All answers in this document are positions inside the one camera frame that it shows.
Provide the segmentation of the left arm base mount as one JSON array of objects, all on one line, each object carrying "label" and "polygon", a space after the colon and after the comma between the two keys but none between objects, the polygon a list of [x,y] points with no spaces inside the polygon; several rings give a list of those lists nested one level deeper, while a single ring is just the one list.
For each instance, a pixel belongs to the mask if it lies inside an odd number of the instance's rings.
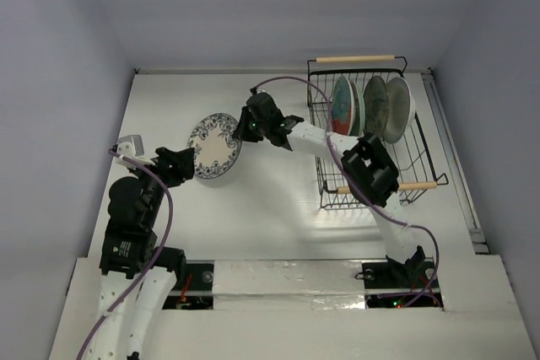
[{"label": "left arm base mount", "polygon": [[213,261],[189,261],[185,280],[173,287],[163,309],[213,309],[213,273]]}]

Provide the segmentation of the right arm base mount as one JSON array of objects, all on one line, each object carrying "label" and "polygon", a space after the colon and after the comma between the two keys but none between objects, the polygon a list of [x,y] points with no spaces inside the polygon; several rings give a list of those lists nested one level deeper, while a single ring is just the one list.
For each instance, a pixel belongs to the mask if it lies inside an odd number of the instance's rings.
[{"label": "right arm base mount", "polygon": [[443,299],[438,280],[419,294],[433,275],[434,263],[421,265],[419,274],[411,281],[400,281],[392,274],[386,261],[363,262],[354,273],[354,279],[363,283],[367,309],[443,308]]}]

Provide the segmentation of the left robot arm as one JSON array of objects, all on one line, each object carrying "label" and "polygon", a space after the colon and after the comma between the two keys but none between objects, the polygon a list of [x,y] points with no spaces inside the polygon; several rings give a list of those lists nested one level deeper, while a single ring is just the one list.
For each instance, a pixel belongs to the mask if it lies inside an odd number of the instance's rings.
[{"label": "left robot arm", "polygon": [[109,221],[100,257],[99,318],[87,338],[82,359],[143,359],[145,348],[172,288],[186,280],[183,250],[165,246],[154,224],[161,204],[173,205],[170,188],[194,176],[193,148],[156,149],[147,159],[128,152],[128,143],[111,154],[130,175],[109,189]]}]

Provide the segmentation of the light green flower plate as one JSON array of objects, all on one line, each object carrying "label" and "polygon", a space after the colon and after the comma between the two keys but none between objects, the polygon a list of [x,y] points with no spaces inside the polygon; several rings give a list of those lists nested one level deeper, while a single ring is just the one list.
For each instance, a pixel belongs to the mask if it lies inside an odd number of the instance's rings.
[{"label": "light green flower plate", "polygon": [[358,91],[356,83],[350,82],[354,99],[354,123],[349,133],[350,136],[360,136],[365,128],[365,104]]}]

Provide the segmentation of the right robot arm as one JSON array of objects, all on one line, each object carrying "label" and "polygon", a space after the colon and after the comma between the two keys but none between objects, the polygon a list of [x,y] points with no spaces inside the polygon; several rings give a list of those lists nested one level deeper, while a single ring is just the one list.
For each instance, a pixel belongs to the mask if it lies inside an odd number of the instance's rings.
[{"label": "right robot arm", "polygon": [[397,166],[374,135],[351,137],[325,131],[299,116],[284,116],[267,93],[253,94],[241,110],[233,138],[242,142],[267,139],[273,146],[334,162],[354,197],[366,205],[383,238],[388,275],[411,287],[425,261],[412,226],[401,220]]}]

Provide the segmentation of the red and teal plate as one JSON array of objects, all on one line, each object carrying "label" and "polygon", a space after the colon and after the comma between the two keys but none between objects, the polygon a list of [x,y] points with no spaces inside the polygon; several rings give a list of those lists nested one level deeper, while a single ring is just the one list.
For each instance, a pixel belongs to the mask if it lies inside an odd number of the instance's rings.
[{"label": "red and teal plate", "polygon": [[344,76],[334,84],[331,107],[332,129],[338,134],[349,135],[355,120],[354,96],[351,83]]}]

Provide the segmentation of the blue floral white plate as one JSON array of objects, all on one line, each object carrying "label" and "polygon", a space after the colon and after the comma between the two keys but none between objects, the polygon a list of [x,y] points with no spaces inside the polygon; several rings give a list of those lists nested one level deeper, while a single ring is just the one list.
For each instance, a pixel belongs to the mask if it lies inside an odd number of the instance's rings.
[{"label": "blue floral white plate", "polygon": [[238,121],[226,113],[213,113],[199,121],[187,140],[194,149],[195,176],[214,180],[228,172],[240,156],[241,141],[233,138]]}]

